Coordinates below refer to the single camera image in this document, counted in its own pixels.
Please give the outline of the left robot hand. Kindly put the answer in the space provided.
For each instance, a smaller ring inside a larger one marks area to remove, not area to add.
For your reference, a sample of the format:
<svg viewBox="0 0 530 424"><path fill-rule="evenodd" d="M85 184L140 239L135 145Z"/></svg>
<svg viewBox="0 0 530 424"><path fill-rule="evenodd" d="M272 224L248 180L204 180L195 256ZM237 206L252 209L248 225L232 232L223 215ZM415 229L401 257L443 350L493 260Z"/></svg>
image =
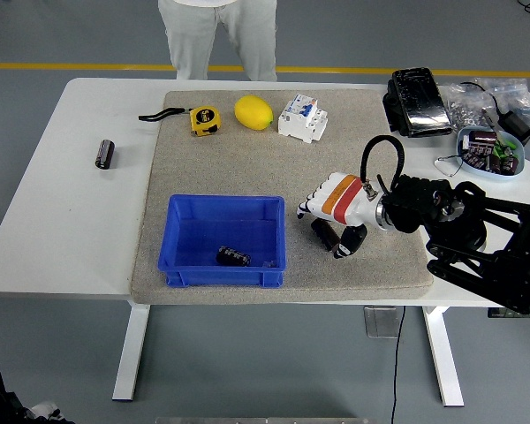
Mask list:
<svg viewBox="0 0 530 424"><path fill-rule="evenodd" d="M29 409L29 416L38 423L62 423L74 424L74 421L68 420L60 408L51 401L42 402Z"/></svg>

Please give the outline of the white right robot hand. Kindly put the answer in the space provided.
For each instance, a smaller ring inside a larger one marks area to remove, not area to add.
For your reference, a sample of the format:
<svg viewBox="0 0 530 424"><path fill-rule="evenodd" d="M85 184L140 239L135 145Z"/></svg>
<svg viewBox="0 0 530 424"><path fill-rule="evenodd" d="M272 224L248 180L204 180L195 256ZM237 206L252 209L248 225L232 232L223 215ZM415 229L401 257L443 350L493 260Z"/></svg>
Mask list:
<svg viewBox="0 0 530 424"><path fill-rule="evenodd" d="M383 190L377 183L333 172L297 207L297 218L310 215L317 237L336 259L357 252L367 228L385 227L382 217Z"/></svg>

